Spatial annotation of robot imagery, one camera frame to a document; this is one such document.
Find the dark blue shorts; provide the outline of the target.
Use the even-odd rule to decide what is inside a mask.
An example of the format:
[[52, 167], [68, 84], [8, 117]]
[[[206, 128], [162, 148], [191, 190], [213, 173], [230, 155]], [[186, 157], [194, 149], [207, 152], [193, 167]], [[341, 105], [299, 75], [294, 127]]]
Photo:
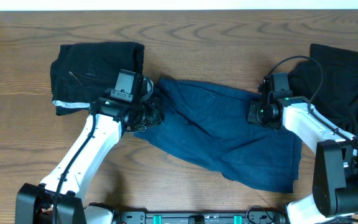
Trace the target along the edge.
[[286, 129], [247, 122], [250, 102], [259, 100], [258, 94], [161, 78], [153, 95], [162, 101], [163, 122], [135, 137], [253, 189], [293, 192], [302, 141]]

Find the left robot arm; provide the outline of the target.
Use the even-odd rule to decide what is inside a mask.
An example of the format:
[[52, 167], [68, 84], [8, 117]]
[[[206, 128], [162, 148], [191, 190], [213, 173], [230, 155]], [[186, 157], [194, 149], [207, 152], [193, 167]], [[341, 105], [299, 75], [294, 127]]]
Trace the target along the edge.
[[125, 102], [100, 97], [65, 157], [39, 185], [25, 183], [16, 196], [16, 223], [118, 223], [116, 212], [101, 203], [83, 205], [93, 177], [126, 132], [145, 131], [163, 120], [157, 97]]

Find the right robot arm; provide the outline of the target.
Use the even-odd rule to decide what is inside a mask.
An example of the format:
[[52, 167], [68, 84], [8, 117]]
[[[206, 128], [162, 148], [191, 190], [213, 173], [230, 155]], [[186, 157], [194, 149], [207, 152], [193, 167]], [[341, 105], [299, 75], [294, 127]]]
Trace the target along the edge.
[[315, 154], [311, 195], [289, 203], [287, 223], [352, 223], [358, 215], [358, 137], [330, 122], [310, 100], [289, 91], [252, 100], [248, 122], [286, 129]]

